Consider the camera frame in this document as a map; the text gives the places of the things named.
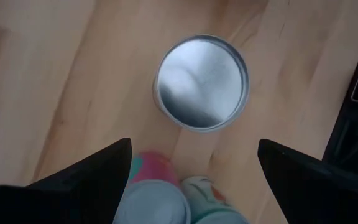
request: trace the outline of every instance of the wood grain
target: wood grain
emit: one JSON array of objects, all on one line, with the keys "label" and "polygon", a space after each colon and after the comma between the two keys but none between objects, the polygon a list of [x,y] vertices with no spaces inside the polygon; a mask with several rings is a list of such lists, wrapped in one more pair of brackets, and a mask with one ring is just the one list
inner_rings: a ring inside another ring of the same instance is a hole
[{"label": "wood grain", "polygon": [[[181,178],[208,175],[251,223],[286,223],[258,141],[321,158],[358,61],[358,1],[18,2],[0,1],[0,182],[37,180],[130,137]],[[227,39],[249,69],[244,112],[216,133],[181,129],[152,98],[164,53],[197,33]]]}]

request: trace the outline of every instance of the tin lid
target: tin lid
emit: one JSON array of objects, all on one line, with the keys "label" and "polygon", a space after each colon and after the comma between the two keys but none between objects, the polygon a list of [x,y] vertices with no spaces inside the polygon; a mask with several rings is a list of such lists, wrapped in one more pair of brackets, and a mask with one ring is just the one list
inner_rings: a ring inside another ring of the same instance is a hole
[{"label": "tin lid", "polygon": [[158,70],[161,109],[193,131],[210,132],[236,119],[247,101],[249,81],[240,54],[212,35],[195,35],[173,46]]},{"label": "tin lid", "polygon": [[190,208],[180,189],[162,180],[143,180],[124,191],[113,224],[189,224]]},{"label": "tin lid", "polygon": [[215,212],[206,215],[202,219],[195,221],[195,224],[249,224],[249,222],[237,212]]}]

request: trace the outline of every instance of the wooden floor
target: wooden floor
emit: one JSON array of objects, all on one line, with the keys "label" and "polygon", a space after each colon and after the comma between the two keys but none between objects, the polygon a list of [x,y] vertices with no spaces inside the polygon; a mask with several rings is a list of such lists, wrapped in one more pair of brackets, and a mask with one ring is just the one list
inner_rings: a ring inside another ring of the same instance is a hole
[{"label": "wooden floor", "polygon": [[[250,97],[211,134],[154,105],[164,53],[198,33],[244,56]],[[123,137],[206,174],[251,223],[285,223],[261,138],[321,158],[358,61],[355,0],[0,0],[0,184],[25,185]]]}]

